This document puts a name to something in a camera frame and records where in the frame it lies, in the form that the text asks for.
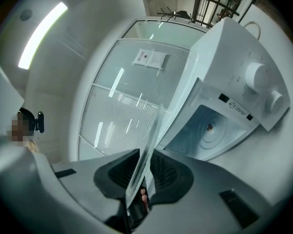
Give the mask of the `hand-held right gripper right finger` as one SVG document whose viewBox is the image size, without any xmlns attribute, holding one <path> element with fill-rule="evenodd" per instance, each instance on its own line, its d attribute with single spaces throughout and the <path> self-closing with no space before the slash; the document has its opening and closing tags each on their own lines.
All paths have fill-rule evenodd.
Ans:
<svg viewBox="0 0 293 234">
<path fill-rule="evenodd" d="M 259 234 L 283 210 L 215 164 L 173 152 L 155 152 L 155 194 L 139 234 Z"/>
</svg>

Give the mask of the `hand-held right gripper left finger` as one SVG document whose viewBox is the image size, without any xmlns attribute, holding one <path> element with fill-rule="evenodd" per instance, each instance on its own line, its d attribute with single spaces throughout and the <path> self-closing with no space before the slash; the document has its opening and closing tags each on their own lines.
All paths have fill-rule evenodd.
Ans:
<svg viewBox="0 0 293 234">
<path fill-rule="evenodd" d="M 133 149 L 51 167 L 70 196 L 91 216 L 122 233 L 131 233 L 126 189 L 140 158 Z"/>
</svg>

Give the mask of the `person's right hand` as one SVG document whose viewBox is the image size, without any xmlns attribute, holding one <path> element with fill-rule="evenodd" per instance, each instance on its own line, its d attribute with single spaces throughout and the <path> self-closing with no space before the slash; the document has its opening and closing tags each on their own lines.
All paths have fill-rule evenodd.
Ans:
<svg viewBox="0 0 293 234">
<path fill-rule="evenodd" d="M 148 211 L 148 198 L 147 198 L 147 195 L 146 195 L 146 190 L 145 190 L 145 188 L 142 188 L 141 190 L 140 190 L 140 193 L 141 193 L 141 196 L 142 196 L 142 201 L 143 201 L 143 203 L 144 203 L 144 207 L 145 207 L 145 210 L 146 211 Z"/>
</svg>

